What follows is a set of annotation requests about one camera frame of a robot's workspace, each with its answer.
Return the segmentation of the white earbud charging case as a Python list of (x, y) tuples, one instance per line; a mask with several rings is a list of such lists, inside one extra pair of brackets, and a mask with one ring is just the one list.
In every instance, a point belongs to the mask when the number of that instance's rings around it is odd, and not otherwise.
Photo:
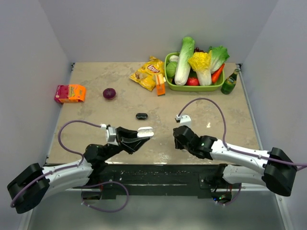
[(154, 130), (150, 126), (140, 127), (137, 130), (138, 138), (151, 138), (154, 136)]

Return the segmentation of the black earbud charging case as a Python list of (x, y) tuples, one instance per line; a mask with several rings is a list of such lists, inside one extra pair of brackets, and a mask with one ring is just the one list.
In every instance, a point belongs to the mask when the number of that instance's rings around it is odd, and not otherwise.
[(146, 113), (137, 113), (135, 117), (137, 120), (147, 120), (148, 119), (148, 115)]

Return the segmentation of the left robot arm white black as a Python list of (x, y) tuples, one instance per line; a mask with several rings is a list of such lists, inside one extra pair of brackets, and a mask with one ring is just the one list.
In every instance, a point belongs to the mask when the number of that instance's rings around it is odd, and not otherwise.
[(106, 132), (106, 144), (88, 145), (80, 160), (49, 167), (34, 163), (23, 170), (7, 186), (11, 207), (22, 214), (61, 191), (75, 187), (94, 188), (99, 184), (99, 176), (107, 167), (108, 159), (122, 151), (133, 154), (154, 136), (152, 127), (128, 130), (100, 124), (99, 128)]

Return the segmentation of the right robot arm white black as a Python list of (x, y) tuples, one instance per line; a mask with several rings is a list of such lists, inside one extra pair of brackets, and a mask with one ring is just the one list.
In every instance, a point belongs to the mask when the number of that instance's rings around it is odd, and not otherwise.
[(176, 149), (185, 149), (199, 159), (226, 161), (213, 177), (214, 184), (225, 188), (229, 184), (258, 184), (271, 192), (290, 196), (297, 167), (279, 148), (270, 151), (226, 146), (211, 136), (198, 136), (188, 126), (173, 129)]

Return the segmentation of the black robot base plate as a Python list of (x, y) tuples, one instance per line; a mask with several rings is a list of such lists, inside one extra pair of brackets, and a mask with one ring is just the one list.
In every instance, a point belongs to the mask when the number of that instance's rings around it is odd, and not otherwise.
[(109, 164), (95, 168), (86, 183), (102, 189), (102, 199), (130, 196), (212, 198), (239, 188), (221, 180), (218, 165)]

